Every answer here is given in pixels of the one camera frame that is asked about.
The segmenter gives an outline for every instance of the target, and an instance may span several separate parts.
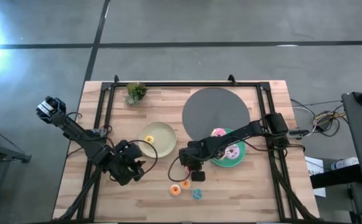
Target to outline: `gray disc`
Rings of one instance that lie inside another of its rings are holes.
[[[182,112],[183,126],[192,140],[210,136],[214,128],[238,129],[250,122],[244,102],[223,88],[205,88],[195,92]]]

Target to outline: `donut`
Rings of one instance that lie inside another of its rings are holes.
[[[188,189],[191,187],[191,182],[188,179],[186,179],[181,182],[181,187],[182,189]]]
[[[145,141],[147,141],[147,142],[150,143],[150,144],[153,144],[154,141],[155,141],[155,139],[154,139],[153,136],[146,136],[146,137],[145,137]]]
[[[211,133],[212,137],[220,137],[220,136],[224,136],[224,135],[226,135],[226,132],[222,128],[216,128],[216,129],[212,130],[212,133]]]
[[[179,187],[178,184],[174,184],[171,186],[170,192],[172,195],[178,196],[181,193],[181,188]]]
[[[200,189],[194,189],[192,192],[192,196],[196,200],[200,200],[203,197],[203,192]]]
[[[236,159],[239,157],[240,153],[241,153],[241,150],[239,149],[239,147],[236,144],[228,146],[225,149],[225,155],[226,155],[227,159]]]

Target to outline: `concrete floor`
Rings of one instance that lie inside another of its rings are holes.
[[[0,44],[93,43],[104,0],[0,0]],[[113,0],[102,43],[362,40],[362,0]],[[0,223],[50,219],[69,142],[35,115],[47,96],[79,103],[90,49],[0,50],[0,132],[32,154],[13,162]],[[362,91],[362,46],[100,49],[92,80],[286,80],[302,103]],[[319,113],[338,103],[318,105]],[[310,114],[295,111],[302,128]],[[303,140],[306,155],[354,156],[347,125]],[[328,208],[321,215],[343,221]]]

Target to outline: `green plate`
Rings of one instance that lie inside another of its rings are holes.
[[[224,130],[225,130],[226,134],[233,131],[229,128],[224,128]],[[238,165],[239,163],[241,163],[245,156],[245,145],[243,142],[238,142],[238,143],[236,143],[236,145],[237,145],[237,147],[239,147],[239,149],[241,151],[238,158],[228,159],[225,157],[223,160],[211,159],[212,162],[219,166],[222,166],[222,167],[234,167],[234,166]]]

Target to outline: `wooden tabletop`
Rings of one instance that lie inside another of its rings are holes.
[[[292,105],[286,82],[268,81],[276,112],[282,113],[287,126],[296,128]],[[93,128],[101,82],[86,82],[77,119],[85,129]],[[255,88],[224,87],[237,94],[249,109],[251,120],[260,119],[260,108]],[[205,162],[203,170],[206,181],[192,182],[190,190],[182,190],[177,197],[171,196],[169,188],[174,183],[167,178],[170,163],[178,155],[178,150],[186,147],[189,136],[182,124],[182,111],[188,98],[201,87],[151,87],[145,98],[137,106],[125,104],[125,88],[115,89],[109,134],[114,143],[126,139],[137,139],[141,129],[148,123],[164,121],[175,129],[178,141],[175,150],[168,156],[159,158],[154,169],[143,176],[139,182],[131,181],[119,186],[109,179],[109,173],[102,175],[95,213],[96,222],[276,222],[279,221],[275,201],[274,187],[269,167],[268,154],[255,151],[246,146],[243,162],[234,168],[219,167]],[[105,117],[108,98],[103,104],[101,124]],[[256,147],[266,148],[264,138],[248,140]],[[70,144],[69,152],[79,148],[77,143]],[[144,157],[146,170],[154,159]],[[87,158],[83,150],[72,154],[66,161],[64,173],[57,197],[54,218],[61,216],[74,201],[82,188]],[[288,149],[286,158],[288,173],[293,191],[308,208],[319,217],[303,151]],[[185,169],[179,162],[171,171],[173,178],[185,177]],[[193,189],[201,189],[203,198],[195,200]],[[88,215],[90,191],[85,215]],[[282,191],[283,204],[288,214],[287,200]]]

